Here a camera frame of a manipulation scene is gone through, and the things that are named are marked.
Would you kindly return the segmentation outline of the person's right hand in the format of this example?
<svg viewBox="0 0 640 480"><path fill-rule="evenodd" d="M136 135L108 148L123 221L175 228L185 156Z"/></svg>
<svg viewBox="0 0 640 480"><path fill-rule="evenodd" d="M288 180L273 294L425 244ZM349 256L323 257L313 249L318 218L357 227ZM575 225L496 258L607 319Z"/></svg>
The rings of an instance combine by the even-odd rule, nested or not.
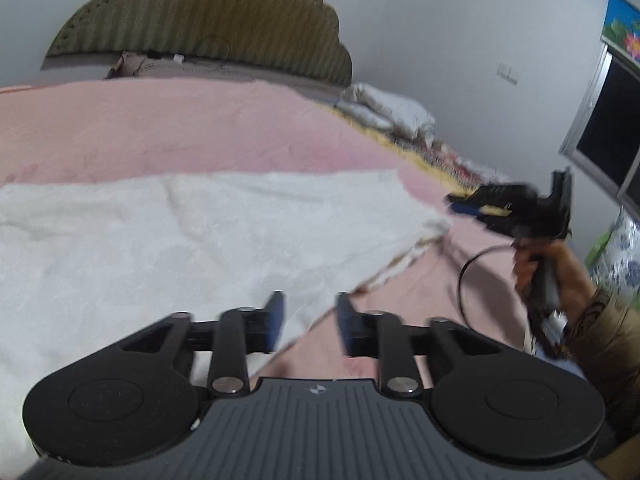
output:
<svg viewBox="0 0 640 480"><path fill-rule="evenodd" d="M568 329L572 330L598 291L584 265L565 240L523 238L514 248L515 288L523 301L530 304L538 264L547 263L551 268L549 294L555 299L555 307L565 315Z"/></svg>

